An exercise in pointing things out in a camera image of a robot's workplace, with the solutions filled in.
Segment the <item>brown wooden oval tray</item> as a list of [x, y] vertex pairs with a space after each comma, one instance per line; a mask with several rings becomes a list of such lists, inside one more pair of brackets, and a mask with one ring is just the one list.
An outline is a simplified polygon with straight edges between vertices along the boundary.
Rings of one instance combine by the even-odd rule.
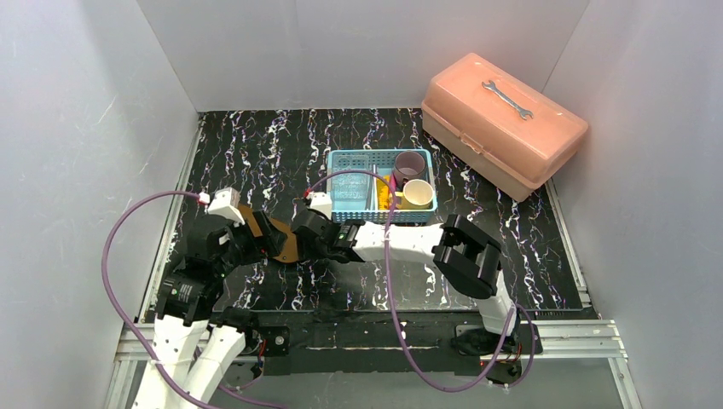
[[256, 243], [261, 245], [264, 255], [285, 264], [301, 260], [297, 237], [288, 224], [247, 205], [240, 204], [238, 210], [251, 229]]

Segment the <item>light blue plastic basket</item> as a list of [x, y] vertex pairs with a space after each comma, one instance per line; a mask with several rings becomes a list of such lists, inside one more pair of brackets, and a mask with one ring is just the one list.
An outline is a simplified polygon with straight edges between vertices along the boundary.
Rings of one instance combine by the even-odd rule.
[[[390, 176], [395, 168], [396, 157], [402, 149], [348, 149], [334, 150], [327, 156], [329, 174], [341, 170], [375, 171]], [[327, 193], [332, 200], [332, 217], [335, 222], [363, 219], [382, 224], [387, 220], [388, 210], [379, 205], [379, 189], [372, 185], [373, 178], [364, 173], [344, 174], [327, 181]], [[395, 224], [428, 223], [437, 211], [437, 198], [420, 210], [396, 210]]]

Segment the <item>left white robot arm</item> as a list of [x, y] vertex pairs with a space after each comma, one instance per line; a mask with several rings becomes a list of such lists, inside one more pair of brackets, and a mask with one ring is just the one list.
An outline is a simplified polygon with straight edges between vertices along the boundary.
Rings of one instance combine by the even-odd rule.
[[135, 408], [196, 408], [209, 402], [250, 339], [253, 313], [212, 312], [224, 280], [239, 266], [282, 253], [287, 233], [260, 210], [246, 222], [202, 216], [186, 234], [182, 262], [161, 285], [152, 347]]

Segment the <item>cream yellow mug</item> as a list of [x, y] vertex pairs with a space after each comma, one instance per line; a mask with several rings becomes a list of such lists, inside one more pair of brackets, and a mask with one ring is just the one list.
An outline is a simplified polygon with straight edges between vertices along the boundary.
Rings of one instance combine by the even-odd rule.
[[434, 188], [425, 180], [407, 181], [401, 192], [395, 192], [396, 207], [401, 210], [426, 210], [435, 199]]

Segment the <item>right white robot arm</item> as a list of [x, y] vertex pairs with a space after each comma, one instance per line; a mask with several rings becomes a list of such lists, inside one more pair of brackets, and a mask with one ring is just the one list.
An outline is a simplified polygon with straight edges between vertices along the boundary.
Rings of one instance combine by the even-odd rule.
[[425, 264], [475, 301], [488, 334], [516, 336], [518, 311], [506, 288], [500, 244], [463, 216], [405, 227], [360, 219], [337, 223], [317, 210], [305, 210], [293, 220], [291, 230], [304, 260]]

